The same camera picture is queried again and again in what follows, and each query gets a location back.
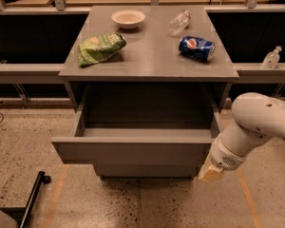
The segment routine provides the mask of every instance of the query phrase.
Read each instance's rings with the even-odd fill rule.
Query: white bowl
[[[112,20],[122,29],[135,29],[144,18],[143,12],[133,9],[119,10],[112,14]]]

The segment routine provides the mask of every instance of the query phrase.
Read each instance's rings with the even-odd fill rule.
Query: soda can
[[[182,37],[179,45],[181,54],[203,62],[209,62],[212,59],[215,48],[215,43],[194,36]]]

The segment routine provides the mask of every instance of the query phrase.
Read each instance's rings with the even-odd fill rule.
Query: cabinet
[[[121,30],[111,14],[122,9],[146,18]],[[215,42],[211,63],[184,58],[180,38],[168,35],[168,22],[183,9],[193,19],[181,36]],[[127,45],[107,62],[79,68],[78,44],[112,31]],[[226,58],[202,7],[93,7],[59,74],[76,112],[71,135],[52,139],[60,158],[93,164],[100,177],[193,178],[221,130],[219,109],[238,78]]]

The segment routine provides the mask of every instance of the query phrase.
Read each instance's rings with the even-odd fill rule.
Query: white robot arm
[[[285,102],[257,93],[238,96],[232,104],[233,121],[211,145],[199,179],[210,182],[223,177],[224,170],[235,170],[256,147],[272,136],[285,141]]]

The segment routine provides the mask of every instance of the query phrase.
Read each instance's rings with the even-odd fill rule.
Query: white spray bottle
[[[262,67],[268,68],[268,69],[274,69],[276,68],[276,65],[279,61],[279,52],[282,50],[282,47],[275,47],[274,51],[269,52],[266,57],[264,58],[264,61],[262,63]]]

